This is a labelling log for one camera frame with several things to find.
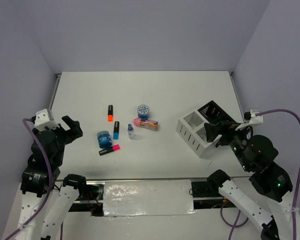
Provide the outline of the small blue-capped bottle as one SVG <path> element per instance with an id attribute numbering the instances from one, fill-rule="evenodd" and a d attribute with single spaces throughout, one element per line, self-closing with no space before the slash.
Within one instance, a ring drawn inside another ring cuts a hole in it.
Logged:
<path id="1" fill-rule="evenodd" d="M 132 124 L 130 124 L 130 123 L 127 126 L 127 133 L 128 133 L 128 137 L 130 139 L 133 139 L 135 137 L 134 128 L 133 128 Z"/>

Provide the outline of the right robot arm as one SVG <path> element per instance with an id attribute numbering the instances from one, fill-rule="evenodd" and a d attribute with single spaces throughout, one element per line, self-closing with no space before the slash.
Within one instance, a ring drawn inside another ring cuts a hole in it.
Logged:
<path id="1" fill-rule="evenodd" d="M 213 196 L 230 200 L 260 232 L 263 240 L 300 240 L 300 215 L 293 206 L 296 189 L 288 173 L 275 163 L 279 152 L 263 135 L 247 138 L 236 122 L 205 123 L 207 142 L 220 137 L 217 146 L 229 146 L 242 169 L 251 173 L 253 188 L 265 197 L 270 211 L 250 199 L 221 169 L 207 178 L 207 190 Z"/>

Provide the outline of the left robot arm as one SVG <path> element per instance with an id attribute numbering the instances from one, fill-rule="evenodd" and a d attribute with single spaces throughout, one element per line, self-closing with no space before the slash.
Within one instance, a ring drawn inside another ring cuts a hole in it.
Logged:
<path id="1" fill-rule="evenodd" d="M 9 238 L 13 240 L 53 240 L 75 200 L 87 196 L 84 176 L 68 174 L 62 181 L 57 198 L 47 208 L 53 193 L 66 145 L 83 136 L 78 121 L 69 116 L 62 120 L 69 127 L 65 130 L 47 113 L 38 113 L 22 120 L 33 138 L 32 154 L 21 176 L 21 210 L 17 230 Z"/>

